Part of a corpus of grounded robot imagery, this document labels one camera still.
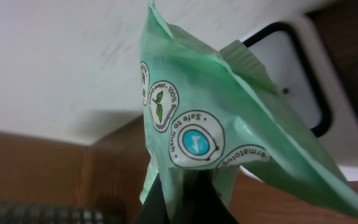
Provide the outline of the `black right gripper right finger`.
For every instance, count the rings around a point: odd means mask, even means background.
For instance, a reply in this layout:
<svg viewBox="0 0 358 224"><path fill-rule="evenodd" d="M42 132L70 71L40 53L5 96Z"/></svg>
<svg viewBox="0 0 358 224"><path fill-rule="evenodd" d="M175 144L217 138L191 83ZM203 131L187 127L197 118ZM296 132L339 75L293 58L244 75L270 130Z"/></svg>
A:
<svg viewBox="0 0 358 224"><path fill-rule="evenodd" d="M239 224L219 198L212 185L210 171L200 170L185 186L183 222L187 224Z"/></svg>

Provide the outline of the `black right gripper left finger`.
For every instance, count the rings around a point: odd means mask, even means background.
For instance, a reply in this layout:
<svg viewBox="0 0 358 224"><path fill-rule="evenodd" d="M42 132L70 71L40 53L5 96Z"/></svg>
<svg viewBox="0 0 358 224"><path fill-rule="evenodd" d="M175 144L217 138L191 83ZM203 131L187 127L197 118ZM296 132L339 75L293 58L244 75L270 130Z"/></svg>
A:
<svg viewBox="0 0 358 224"><path fill-rule="evenodd" d="M162 184L157 174L134 224L169 224Z"/></svg>

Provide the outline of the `teal candy packet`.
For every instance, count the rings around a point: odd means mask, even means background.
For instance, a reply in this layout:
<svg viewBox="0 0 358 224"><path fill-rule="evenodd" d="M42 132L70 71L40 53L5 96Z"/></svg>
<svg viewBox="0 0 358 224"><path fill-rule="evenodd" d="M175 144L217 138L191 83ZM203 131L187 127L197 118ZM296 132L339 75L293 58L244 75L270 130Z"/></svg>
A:
<svg viewBox="0 0 358 224"><path fill-rule="evenodd" d="M358 194L243 43L215 50L166 23L150 2L140 79L151 156L140 198L159 174L171 223L183 223L184 189L200 170L210 171L227 205L240 167L301 200L358 218Z"/></svg>

